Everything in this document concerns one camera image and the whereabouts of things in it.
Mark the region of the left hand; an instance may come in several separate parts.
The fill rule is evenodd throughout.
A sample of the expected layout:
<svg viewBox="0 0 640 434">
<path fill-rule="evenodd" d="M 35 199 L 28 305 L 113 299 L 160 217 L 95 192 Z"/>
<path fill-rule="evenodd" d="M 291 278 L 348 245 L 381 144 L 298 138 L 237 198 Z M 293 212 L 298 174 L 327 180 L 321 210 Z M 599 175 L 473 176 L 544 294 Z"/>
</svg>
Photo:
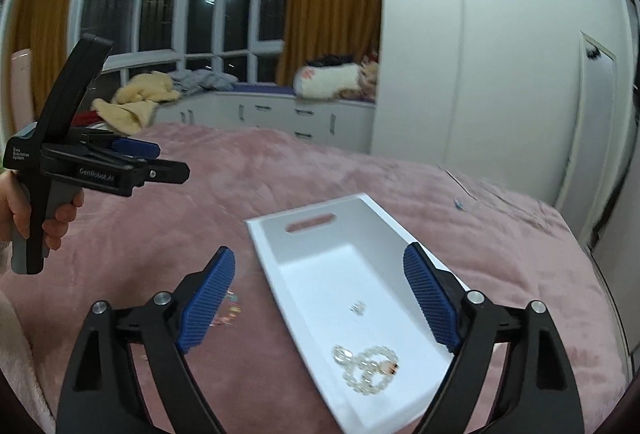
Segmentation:
<svg viewBox="0 0 640 434">
<path fill-rule="evenodd" d="M 55 211 L 54 217 L 42 224 L 44 244 L 53 251 L 62 245 L 68 227 L 76 219 L 78 209 L 84 205 L 85 194 L 80 190 L 72 203 L 62 204 Z M 1 242 L 12 240 L 12 231 L 17 230 L 23 238 L 29 237 L 30 208 L 25 192 L 11 171 L 1 174 Z"/>
</svg>

